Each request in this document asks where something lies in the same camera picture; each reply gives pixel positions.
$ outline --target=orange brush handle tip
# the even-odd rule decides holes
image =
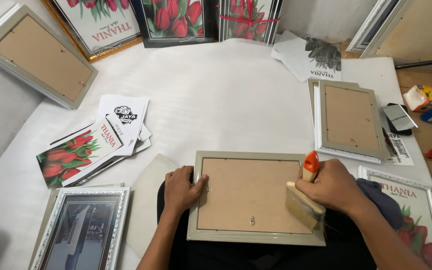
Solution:
[[[303,168],[307,169],[309,172],[315,174],[319,170],[319,158],[316,151],[311,151],[305,158],[303,162]]]

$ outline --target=stack of paper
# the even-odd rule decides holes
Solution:
[[[282,61],[301,83],[310,77],[341,81],[341,52],[338,46],[326,41],[303,39],[285,30],[271,56]]]
[[[50,187],[79,186],[105,169],[151,146],[143,123],[149,100],[103,95],[96,123],[51,143],[37,155]]]

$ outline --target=person's left hand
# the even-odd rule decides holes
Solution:
[[[180,169],[166,174],[164,181],[164,210],[176,215],[182,215],[198,199],[209,177],[203,174],[194,186],[191,185],[189,178],[193,168],[194,166],[182,166]]]

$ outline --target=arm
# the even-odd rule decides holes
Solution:
[[[314,183],[302,180],[299,171],[296,188],[311,200],[341,211],[357,225],[378,269],[429,270],[399,239],[375,204],[359,189],[352,175],[338,160],[320,162]]]
[[[189,181],[193,166],[183,166],[166,174],[164,210],[148,249],[136,270],[166,270],[170,262],[174,234],[181,215],[189,209],[205,187],[208,176],[202,175],[192,186]]]

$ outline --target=person's right hand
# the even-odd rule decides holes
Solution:
[[[319,173],[314,183],[303,180],[301,167],[295,187],[311,200],[345,214],[369,201],[359,189],[353,176],[336,158],[319,162]]]

